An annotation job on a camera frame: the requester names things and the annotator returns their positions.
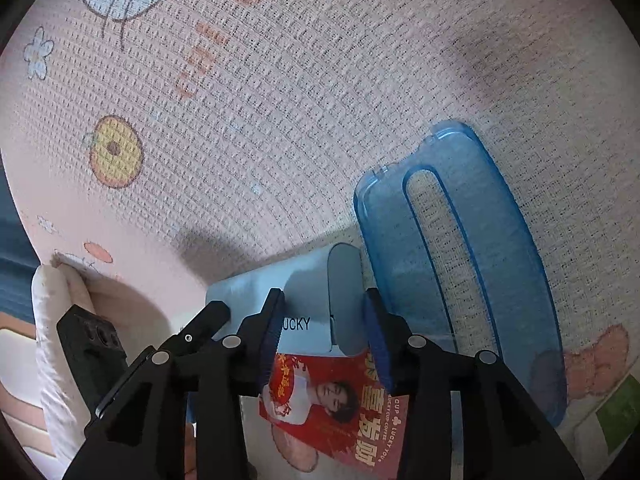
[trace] silver screw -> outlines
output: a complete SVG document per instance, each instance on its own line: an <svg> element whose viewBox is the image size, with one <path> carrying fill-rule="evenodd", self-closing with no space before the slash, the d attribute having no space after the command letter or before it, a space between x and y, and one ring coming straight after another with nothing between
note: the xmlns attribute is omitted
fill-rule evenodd
<svg viewBox="0 0 640 480"><path fill-rule="evenodd" d="M237 335L228 335L222 340L222 346L225 348L235 348L242 340Z"/></svg>
<svg viewBox="0 0 640 480"><path fill-rule="evenodd" d="M169 360L169 354L165 351L156 352L151 356L151 362L155 365L163 365Z"/></svg>
<svg viewBox="0 0 640 480"><path fill-rule="evenodd" d="M496 355L490 350L482 350L480 353L478 353L478 359L480 359L486 365L492 365L498 360Z"/></svg>
<svg viewBox="0 0 640 480"><path fill-rule="evenodd" d="M427 345L427 340L421 335L412 335L407 342L409 343L409 346L412 346L413 348L423 348Z"/></svg>

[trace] red packet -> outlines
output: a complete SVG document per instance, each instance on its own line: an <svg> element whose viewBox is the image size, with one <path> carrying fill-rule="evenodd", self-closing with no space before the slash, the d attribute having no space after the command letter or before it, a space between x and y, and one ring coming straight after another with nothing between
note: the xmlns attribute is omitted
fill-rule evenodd
<svg viewBox="0 0 640 480"><path fill-rule="evenodd" d="M340 462L394 479L408 397L391 397L370 352L353 357L277 354L260 415Z"/></svg>

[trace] light blue case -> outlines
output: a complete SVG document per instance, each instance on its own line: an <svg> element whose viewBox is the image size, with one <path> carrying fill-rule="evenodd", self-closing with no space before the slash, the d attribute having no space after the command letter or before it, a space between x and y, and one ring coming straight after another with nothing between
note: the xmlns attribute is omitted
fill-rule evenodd
<svg viewBox="0 0 640 480"><path fill-rule="evenodd" d="M354 356L367 347L360 251L349 244L329 245L211 285L206 302L224 301L231 310L231 320L214 339L235 334L246 316L260 312L273 287L284 291L286 301L278 352Z"/></svg>
<svg viewBox="0 0 640 480"><path fill-rule="evenodd" d="M511 191L466 124L436 124L416 152L369 171L356 186L354 208L383 299L415 333L445 336L436 342L457 350L429 248L406 191L417 171L433 173L446 196L474 266L498 352L548 420L558 425L566 409L566 380L545 270Z"/></svg>

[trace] green fabric patch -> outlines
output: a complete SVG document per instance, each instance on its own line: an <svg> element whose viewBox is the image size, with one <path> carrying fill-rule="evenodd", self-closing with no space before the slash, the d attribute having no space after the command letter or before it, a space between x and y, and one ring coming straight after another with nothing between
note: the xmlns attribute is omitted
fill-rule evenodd
<svg viewBox="0 0 640 480"><path fill-rule="evenodd" d="M629 375L596 412L609 453L622 444L640 423L640 383Z"/></svg>

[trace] waffle textured fabric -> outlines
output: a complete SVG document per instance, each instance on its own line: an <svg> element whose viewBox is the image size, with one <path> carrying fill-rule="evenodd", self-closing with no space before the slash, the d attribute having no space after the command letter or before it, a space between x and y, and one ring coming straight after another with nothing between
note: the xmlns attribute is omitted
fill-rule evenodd
<svg viewBox="0 0 640 480"><path fill-rule="evenodd" d="M639 95L608 0L37 0L0 58L0 142L41 261L82 269L135 352L216 280L361 243L363 173L471 124L545 266L558 431L578 460L605 443L595 474L615 434L576 434L640 354ZM410 188L456 331L490 346L442 196Z"/></svg>

